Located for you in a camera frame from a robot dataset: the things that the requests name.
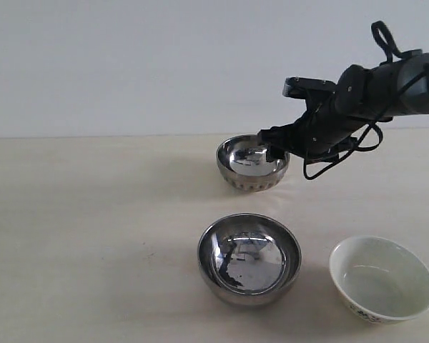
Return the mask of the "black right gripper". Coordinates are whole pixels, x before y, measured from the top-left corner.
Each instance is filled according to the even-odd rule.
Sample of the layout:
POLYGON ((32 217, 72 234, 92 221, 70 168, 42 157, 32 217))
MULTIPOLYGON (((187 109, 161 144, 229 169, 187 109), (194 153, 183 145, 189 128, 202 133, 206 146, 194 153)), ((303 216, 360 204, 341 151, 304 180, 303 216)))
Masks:
POLYGON ((338 113, 327 101, 312 115, 305 114, 291 125, 279 126, 278 132, 276 126, 261 129, 257 141, 267 145, 267 161, 288 160, 289 153, 314 158, 328 153, 364 125, 361 119, 338 113))

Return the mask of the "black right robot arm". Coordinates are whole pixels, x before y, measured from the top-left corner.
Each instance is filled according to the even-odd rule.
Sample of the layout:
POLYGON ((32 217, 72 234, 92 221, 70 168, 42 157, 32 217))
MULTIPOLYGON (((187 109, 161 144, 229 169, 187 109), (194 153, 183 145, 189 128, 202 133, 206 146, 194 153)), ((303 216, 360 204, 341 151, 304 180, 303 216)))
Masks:
POLYGON ((429 114, 429 53, 373 69, 353 64, 336 83, 291 77, 282 94, 305 100, 307 109, 291 124, 259 131, 259 143, 276 159, 291 153, 312 163, 335 161, 356 148, 352 134, 370 122, 429 114))

